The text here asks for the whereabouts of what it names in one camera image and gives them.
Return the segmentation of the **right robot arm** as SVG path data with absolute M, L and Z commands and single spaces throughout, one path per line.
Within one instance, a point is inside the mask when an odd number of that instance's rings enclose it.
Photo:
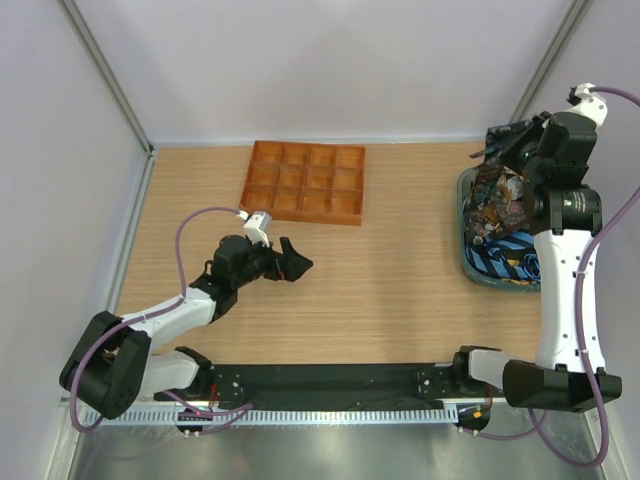
M 585 412 L 622 394 L 621 378 L 607 371 L 597 329 L 602 201 L 584 182 L 608 107 L 588 91 L 569 101 L 565 111 L 487 131 L 481 157 L 523 178 L 524 213 L 541 276 L 541 330 L 532 362 L 497 349 L 462 348 L 457 357 L 463 363 L 450 372 L 461 395 L 489 384 L 512 407 Z

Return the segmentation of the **navy floral tie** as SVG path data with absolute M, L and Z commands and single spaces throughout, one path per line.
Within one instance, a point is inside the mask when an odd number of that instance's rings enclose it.
M 501 165 L 476 169 L 463 204 L 465 240 L 479 245 L 518 230 L 528 230 L 524 211 L 523 177 Z

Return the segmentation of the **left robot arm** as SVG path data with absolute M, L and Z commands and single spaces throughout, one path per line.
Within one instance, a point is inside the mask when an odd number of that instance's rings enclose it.
M 204 398 L 213 381 L 210 360 L 188 347 L 163 355 L 156 351 L 224 316 L 243 286 L 260 278 L 295 282 L 312 268 L 312 260 L 288 238 L 281 238 L 280 245 L 275 251 L 246 237 L 226 236 L 185 294 L 124 317 L 96 314 L 63 367 L 60 386 L 109 420 L 135 400 L 164 391 Z

